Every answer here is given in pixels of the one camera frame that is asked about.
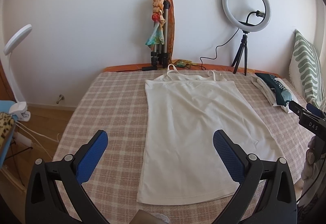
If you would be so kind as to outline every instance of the leopard print fabric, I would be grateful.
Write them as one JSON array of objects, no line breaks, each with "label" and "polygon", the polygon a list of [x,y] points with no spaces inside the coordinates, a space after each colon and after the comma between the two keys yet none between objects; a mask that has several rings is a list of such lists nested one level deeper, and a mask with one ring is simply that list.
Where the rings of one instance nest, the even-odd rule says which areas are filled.
[{"label": "leopard print fabric", "polygon": [[15,120],[10,114],[0,112],[0,147],[2,146],[4,139],[14,124]]}]

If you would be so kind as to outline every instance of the black mini tripod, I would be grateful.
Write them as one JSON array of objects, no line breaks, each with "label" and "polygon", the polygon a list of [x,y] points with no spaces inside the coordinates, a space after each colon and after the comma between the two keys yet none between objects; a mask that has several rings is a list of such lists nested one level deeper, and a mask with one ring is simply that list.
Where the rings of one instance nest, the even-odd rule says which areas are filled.
[{"label": "black mini tripod", "polygon": [[243,31],[241,44],[239,46],[238,52],[235,55],[235,58],[234,58],[233,63],[232,63],[232,67],[234,67],[234,65],[235,65],[234,70],[233,70],[233,74],[237,73],[239,63],[240,63],[240,60],[241,60],[241,57],[242,57],[242,53],[243,53],[243,50],[244,50],[244,74],[245,74],[245,76],[247,76],[247,57],[248,57],[248,48],[247,48],[247,37],[248,36],[247,36],[247,34],[248,33],[249,32],[247,32],[247,31]]}]

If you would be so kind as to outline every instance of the ring light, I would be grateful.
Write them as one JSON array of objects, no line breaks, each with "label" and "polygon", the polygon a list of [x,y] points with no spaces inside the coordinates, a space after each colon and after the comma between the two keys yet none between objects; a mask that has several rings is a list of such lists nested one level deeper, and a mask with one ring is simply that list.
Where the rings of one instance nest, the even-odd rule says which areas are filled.
[{"label": "ring light", "polygon": [[223,10],[224,10],[226,16],[231,21],[231,23],[234,24],[234,26],[236,26],[246,32],[258,32],[258,31],[264,29],[268,25],[268,23],[271,19],[271,15],[272,15],[271,5],[269,3],[269,0],[262,0],[262,1],[265,6],[265,18],[261,21],[261,23],[255,25],[255,26],[248,26],[248,25],[242,24],[241,22],[237,21],[236,18],[234,18],[234,16],[230,12],[230,9],[228,6],[228,0],[222,0],[222,5],[223,5]]}]

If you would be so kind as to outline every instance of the folded clothes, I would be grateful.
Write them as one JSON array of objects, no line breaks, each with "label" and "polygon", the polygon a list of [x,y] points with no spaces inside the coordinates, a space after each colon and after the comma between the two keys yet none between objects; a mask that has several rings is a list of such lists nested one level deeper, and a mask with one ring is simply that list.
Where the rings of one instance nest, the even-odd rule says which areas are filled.
[{"label": "folded clothes", "polygon": [[282,79],[268,73],[255,73],[251,77],[251,82],[262,92],[269,104],[273,107],[281,106],[287,112],[292,113],[289,109],[289,102],[298,102],[291,89]]}]

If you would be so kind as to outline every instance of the plaid tablecloth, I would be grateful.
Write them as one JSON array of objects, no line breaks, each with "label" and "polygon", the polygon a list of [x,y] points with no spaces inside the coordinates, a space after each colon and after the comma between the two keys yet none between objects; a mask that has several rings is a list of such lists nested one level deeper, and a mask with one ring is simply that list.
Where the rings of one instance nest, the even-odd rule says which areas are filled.
[{"label": "plaid tablecloth", "polygon": [[[74,154],[82,144],[102,129],[108,133],[109,144],[92,177],[83,183],[89,197],[110,223],[129,223],[139,209],[162,213],[171,223],[211,223],[231,197],[182,206],[157,206],[136,202],[147,130],[147,100],[144,81],[155,79],[164,71],[101,73],[81,100],[59,143],[53,160]],[[183,71],[184,74],[207,76],[206,71]],[[268,126],[289,163],[293,181],[300,178],[307,143],[312,134],[298,124],[298,117],[271,107],[263,94],[251,83],[250,76],[221,72],[234,81],[238,90]],[[305,100],[292,85],[300,104]],[[62,184],[58,184],[63,201],[71,216],[77,217]],[[259,184],[249,215],[258,202],[263,183]]]}]

